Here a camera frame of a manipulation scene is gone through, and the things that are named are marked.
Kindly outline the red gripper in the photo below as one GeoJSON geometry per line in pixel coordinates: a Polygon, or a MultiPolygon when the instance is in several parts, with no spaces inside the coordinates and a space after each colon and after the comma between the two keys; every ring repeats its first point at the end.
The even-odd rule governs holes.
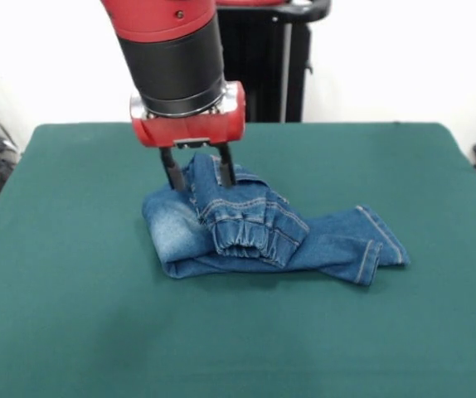
{"type": "Polygon", "coordinates": [[[223,96],[212,108],[186,118],[165,118],[149,113],[140,95],[134,94],[129,103],[134,132],[142,145],[160,148],[160,158],[170,187],[178,192],[185,189],[182,169],[172,156],[171,147],[197,144],[218,144],[221,184],[236,184],[231,150],[228,142],[240,140],[245,131],[245,91],[239,81],[227,82],[223,96]]]}

